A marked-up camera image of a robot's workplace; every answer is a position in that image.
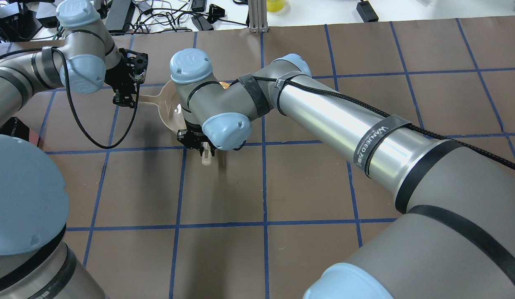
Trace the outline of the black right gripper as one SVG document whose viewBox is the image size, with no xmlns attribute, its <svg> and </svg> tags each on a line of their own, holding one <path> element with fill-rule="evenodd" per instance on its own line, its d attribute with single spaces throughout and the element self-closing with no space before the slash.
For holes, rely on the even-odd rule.
<svg viewBox="0 0 515 299">
<path fill-rule="evenodd" d="M 210 156 L 215 157 L 216 147 L 203 133 L 190 129 L 180 129 L 176 133 L 176 139 L 187 149 L 199 151 L 201 157 L 206 151 L 210 153 Z"/>
</svg>

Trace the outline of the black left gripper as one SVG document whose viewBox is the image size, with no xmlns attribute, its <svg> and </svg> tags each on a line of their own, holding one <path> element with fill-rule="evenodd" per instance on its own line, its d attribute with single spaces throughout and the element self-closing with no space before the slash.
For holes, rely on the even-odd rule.
<svg viewBox="0 0 515 299">
<path fill-rule="evenodd" d="M 112 87 L 113 104 L 120 107 L 136 108 L 140 85 L 145 83 L 149 57 L 147 53 L 120 48 L 117 51 L 120 60 L 111 69 L 106 70 L 106 84 Z"/>
</svg>

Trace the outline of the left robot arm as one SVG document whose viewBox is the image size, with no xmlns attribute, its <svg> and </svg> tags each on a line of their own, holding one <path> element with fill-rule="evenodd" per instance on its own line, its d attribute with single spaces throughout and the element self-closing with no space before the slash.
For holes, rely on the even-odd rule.
<svg viewBox="0 0 515 299">
<path fill-rule="evenodd" d="M 96 142 L 72 93 L 107 86 L 113 103 L 137 110 L 148 57 L 119 49 L 89 0 L 56 8 L 63 40 L 0 56 L 0 299 L 107 299 L 66 243 L 70 199 L 65 179 L 43 151 L 54 103 L 68 104 L 81 133 L 109 151 L 127 136 Z"/>
</svg>

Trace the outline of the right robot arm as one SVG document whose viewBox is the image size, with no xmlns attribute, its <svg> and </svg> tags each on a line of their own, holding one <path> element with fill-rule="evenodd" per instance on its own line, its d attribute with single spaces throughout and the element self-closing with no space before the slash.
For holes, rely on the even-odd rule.
<svg viewBox="0 0 515 299">
<path fill-rule="evenodd" d="M 297 54 L 225 89 L 200 49 L 178 51 L 170 77 L 188 148 L 237 150 L 251 121 L 276 109 L 390 191 L 401 216 L 305 299 L 515 299 L 515 164 L 337 93 Z"/>
</svg>

